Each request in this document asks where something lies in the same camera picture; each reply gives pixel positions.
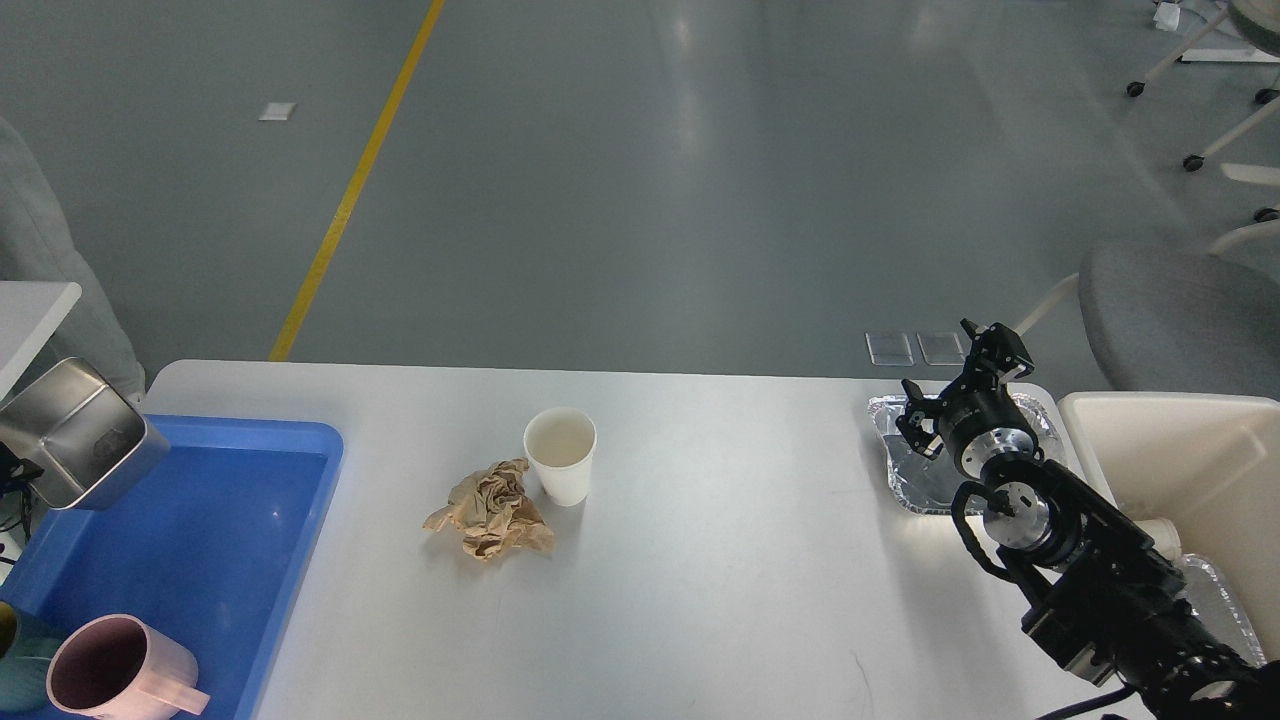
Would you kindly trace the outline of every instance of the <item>teal mug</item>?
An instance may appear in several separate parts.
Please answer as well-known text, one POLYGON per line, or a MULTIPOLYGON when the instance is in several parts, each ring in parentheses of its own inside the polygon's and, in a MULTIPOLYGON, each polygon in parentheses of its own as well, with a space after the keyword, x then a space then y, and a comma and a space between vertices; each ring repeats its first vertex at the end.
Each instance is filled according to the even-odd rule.
POLYGON ((0 712, 26 712, 49 702, 45 675, 64 639, 67 633, 0 602, 0 712))

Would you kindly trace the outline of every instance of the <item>person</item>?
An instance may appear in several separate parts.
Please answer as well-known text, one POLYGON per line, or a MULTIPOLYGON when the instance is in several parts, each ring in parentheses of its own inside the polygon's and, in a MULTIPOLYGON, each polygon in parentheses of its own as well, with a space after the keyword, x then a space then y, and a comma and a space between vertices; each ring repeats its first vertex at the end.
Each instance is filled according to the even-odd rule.
POLYGON ((83 357, 116 392, 142 401, 146 375, 31 149, 0 118, 0 279, 76 282, 81 299, 32 364, 83 357))

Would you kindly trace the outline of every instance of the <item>paper cup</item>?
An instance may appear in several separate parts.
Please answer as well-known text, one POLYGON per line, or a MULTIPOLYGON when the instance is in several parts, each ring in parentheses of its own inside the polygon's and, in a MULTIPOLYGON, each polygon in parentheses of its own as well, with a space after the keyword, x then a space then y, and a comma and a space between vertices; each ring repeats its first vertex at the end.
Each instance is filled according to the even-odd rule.
POLYGON ((562 507, 582 502, 591 489, 595 424, 575 407, 543 410, 525 428, 525 456, 543 491, 562 507))
POLYGON ((1178 537, 1178 528, 1174 527, 1171 520, 1152 518, 1149 520, 1134 520, 1134 525, 1138 525, 1142 532, 1156 541, 1153 546, 1156 552, 1164 555, 1166 560, 1178 560, 1183 556, 1183 541, 1178 537))

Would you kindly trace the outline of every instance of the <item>stainless steel container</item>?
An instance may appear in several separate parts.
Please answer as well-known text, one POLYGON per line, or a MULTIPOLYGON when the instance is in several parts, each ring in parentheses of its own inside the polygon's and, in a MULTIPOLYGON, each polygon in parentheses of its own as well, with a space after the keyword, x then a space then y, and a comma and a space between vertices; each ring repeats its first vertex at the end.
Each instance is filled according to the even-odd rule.
POLYGON ((169 441, 79 357, 54 365, 0 407, 0 442, 45 473, 55 510, 105 510, 169 452, 169 441))

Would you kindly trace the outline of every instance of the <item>chair leg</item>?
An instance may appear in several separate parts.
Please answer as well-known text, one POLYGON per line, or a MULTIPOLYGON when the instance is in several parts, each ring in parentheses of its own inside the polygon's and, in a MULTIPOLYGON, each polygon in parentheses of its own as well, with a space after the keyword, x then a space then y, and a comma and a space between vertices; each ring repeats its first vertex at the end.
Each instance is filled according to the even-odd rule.
POLYGON ((1213 15, 1212 18, 1210 18, 1208 23, 1206 23, 1204 27, 1202 27, 1199 29, 1199 32, 1197 32, 1196 35, 1188 37, 1181 45, 1179 45, 1176 49, 1174 49, 1172 53, 1170 53, 1169 55, 1165 55, 1165 59, 1162 59, 1161 61, 1156 63, 1156 67, 1151 68, 1151 70, 1148 70, 1147 74, 1142 76, 1140 81, 1130 82, 1129 87, 1125 88, 1125 92, 1129 94, 1129 97, 1137 97, 1137 96, 1142 95, 1142 91, 1143 91, 1143 88, 1147 87, 1148 82, 1153 82, 1157 77, 1160 77, 1161 74, 1164 74, 1164 72, 1170 68, 1170 65, 1172 65, 1174 63, 1178 61, 1178 58, 1183 56, 1183 53, 1190 50, 1206 35, 1213 32, 1213 29, 1217 26, 1222 24, 1222 20, 1225 20, 1225 19, 1226 19, 1226 8, 1222 8, 1222 10, 1219 14, 1213 15))
POLYGON ((1244 225, 1243 228, 1235 228, 1234 231, 1215 240, 1212 245, 1208 246, 1206 255, 1217 258, 1242 242, 1248 242, 1251 240, 1266 240, 1270 237, 1280 237, 1280 223, 1270 220, 1260 222, 1254 225, 1244 225))
POLYGON ((1213 155, 1219 150, 1226 147, 1235 141, 1235 138, 1253 129, 1253 126, 1276 114, 1276 111, 1280 111, 1280 102, 1267 102, 1261 109, 1254 110, 1253 114, 1245 118, 1243 123, 1226 131, 1226 135, 1215 140, 1213 143, 1206 147, 1199 155, 1188 155, 1187 158, 1183 158, 1183 169, 1188 173, 1194 173, 1201 169, 1204 165, 1204 160, 1210 155, 1213 155))
POLYGON ((1271 220, 1280 220, 1280 200, 1276 200, 1266 208, 1258 208, 1258 210, 1253 213, 1254 223, 1270 223, 1271 220))
POLYGON ((1075 288, 1079 287, 1079 284, 1080 284, 1080 273, 1066 275, 1065 278, 1060 279, 1057 284, 1055 284, 1052 288, 1050 288, 1048 292, 1044 293, 1044 299, 1041 300, 1039 305, 1037 305, 1034 310, 1032 310, 1025 318, 1023 318, 1023 322, 1018 323, 1018 325, 1014 327, 1014 332, 1018 334, 1024 334, 1027 331, 1032 329, 1032 327, 1036 323, 1038 323, 1039 319, 1043 318, 1050 310, 1056 307, 1057 304, 1061 302, 1064 297, 1066 297, 1068 295, 1073 295, 1075 292, 1075 288))
POLYGON ((1253 101, 1258 105, 1266 105, 1276 97, 1280 97, 1280 90, 1276 90, 1277 85, 1280 85, 1280 73, 1276 74, 1276 79, 1271 81, 1271 85, 1253 94, 1253 101))

